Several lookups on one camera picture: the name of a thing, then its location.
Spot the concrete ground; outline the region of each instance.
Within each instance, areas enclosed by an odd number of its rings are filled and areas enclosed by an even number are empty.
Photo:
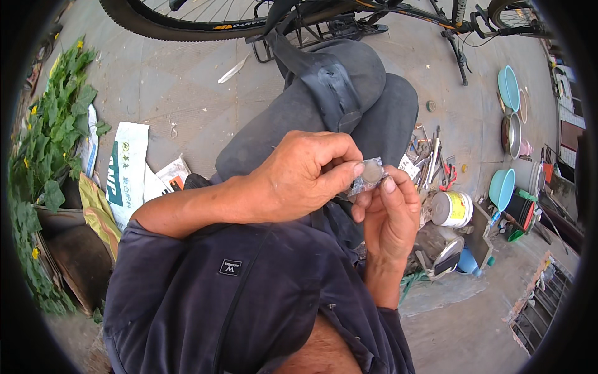
[[[408,2],[433,11],[427,0]],[[439,0],[439,4],[450,12],[449,0]],[[466,14],[474,5],[468,5]],[[258,63],[252,54],[238,74],[224,84],[217,83],[250,53],[244,40],[185,43],[140,37],[115,24],[97,0],[77,0],[61,23],[64,28],[49,61],[82,34],[86,47],[92,45],[99,51],[88,67],[87,81],[98,90],[94,105],[99,118],[112,126],[100,140],[96,162],[103,188],[119,121],[150,125],[147,162],[154,172],[183,154],[191,171],[210,177],[222,148],[282,92],[283,79],[275,63]],[[501,147],[502,111],[496,98],[497,73],[505,65],[513,67],[520,87],[529,93],[523,137],[534,147],[534,158],[539,160],[545,143],[557,149],[556,104],[538,39],[498,37],[477,48],[464,46],[473,71],[468,73],[469,86],[464,87],[450,44],[440,36],[441,27],[399,14],[390,14],[381,23],[389,26],[389,32],[363,42],[378,52],[387,72],[402,75],[415,87],[420,104],[417,122],[423,123],[427,133],[431,135],[437,125],[442,127],[443,155],[454,154],[458,164],[453,189],[476,200],[487,196],[494,171],[507,167],[511,160]],[[471,35],[467,42],[479,45],[484,41]],[[37,93],[45,87],[47,69],[42,71]],[[436,102],[436,111],[426,110],[428,100]],[[175,138],[170,137],[172,122],[177,124]],[[418,372],[512,372],[527,358],[502,319],[524,294],[532,270],[548,249],[537,244],[535,234],[514,245],[496,240],[497,264],[481,278],[452,274],[426,285],[428,290],[414,287],[401,306]],[[447,297],[443,287],[461,290],[461,295]],[[55,330],[58,335],[78,334]]]

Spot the hand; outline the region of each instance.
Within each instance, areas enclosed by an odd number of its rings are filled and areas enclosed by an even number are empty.
[[[290,131],[259,168],[240,177],[251,200],[246,221],[292,221],[321,208],[363,172],[363,159],[348,134]]]
[[[422,204],[407,173],[390,165],[384,168],[390,176],[378,188],[358,194],[353,219],[364,222],[368,262],[403,264],[404,268],[419,228]]]

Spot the navy jacket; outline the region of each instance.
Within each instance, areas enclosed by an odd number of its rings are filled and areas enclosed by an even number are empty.
[[[364,373],[413,373],[396,310],[377,308],[354,258],[305,222],[229,225],[185,240],[125,230],[110,279],[104,340],[115,373],[212,373],[222,340],[230,373],[271,373],[298,351],[320,311]]]

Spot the forearm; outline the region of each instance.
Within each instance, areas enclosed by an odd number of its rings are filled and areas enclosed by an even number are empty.
[[[399,305],[401,279],[407,259],[379,259],[368,253],[365,262],[364,283],[376,306],[396,309]]]
[[[137,209],[131,220],[172,238],[184,238],[213,223],[248,223],[251,208],[242,199],[242,178],[158,197]]]

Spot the jacket logo patch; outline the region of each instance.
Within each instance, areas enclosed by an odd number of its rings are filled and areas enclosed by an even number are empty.
[[[241,273],[241,265],[243,264],[242,261],[233,261],[224,259],[222,261],[222,266],[220,266],[220,274],[224,275],[234,275],[237,276]]]

